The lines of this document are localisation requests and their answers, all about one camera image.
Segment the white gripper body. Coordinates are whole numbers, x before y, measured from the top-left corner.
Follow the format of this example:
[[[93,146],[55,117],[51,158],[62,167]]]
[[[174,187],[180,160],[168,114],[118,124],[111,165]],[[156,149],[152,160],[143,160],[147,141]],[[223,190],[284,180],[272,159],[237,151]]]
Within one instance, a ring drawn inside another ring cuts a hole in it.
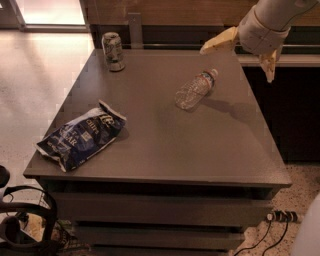
[[[277,50],[290,31],[289,28],[277,31],[263,25],[256,15],[256,5],[241,20],[237,29],[241,46],[245,51],[254,55],[267,54]]]

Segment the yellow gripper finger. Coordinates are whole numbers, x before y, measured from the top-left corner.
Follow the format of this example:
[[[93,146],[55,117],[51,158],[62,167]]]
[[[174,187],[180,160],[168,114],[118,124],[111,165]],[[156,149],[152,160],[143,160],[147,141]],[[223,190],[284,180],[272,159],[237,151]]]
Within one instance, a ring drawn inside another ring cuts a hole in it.
[[[280,58],[282,47],[278,47],[274,51],[259,56],[259,63],[266,75],[268,83],[272,83],[275,77],[276,63]]]
[[[206,41],[200,49],[200,54],[208,55],[217,51],[233,50],[238,41],[238,28],[230,27]]]

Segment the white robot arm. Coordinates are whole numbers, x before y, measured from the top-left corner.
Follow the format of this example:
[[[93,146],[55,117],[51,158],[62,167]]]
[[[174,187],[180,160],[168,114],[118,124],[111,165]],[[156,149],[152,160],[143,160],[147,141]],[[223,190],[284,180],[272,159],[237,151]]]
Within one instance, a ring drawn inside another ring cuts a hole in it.
[[[220,49],[243,49],[259,57],[269,83],[274,80],[285,38],[292,23],[313,9],[319,0],[259,0],[237,27],[231,27],[206,41],[202,55]],[[320,256],[320,194],[310,204],[293,243],[290,256]]]

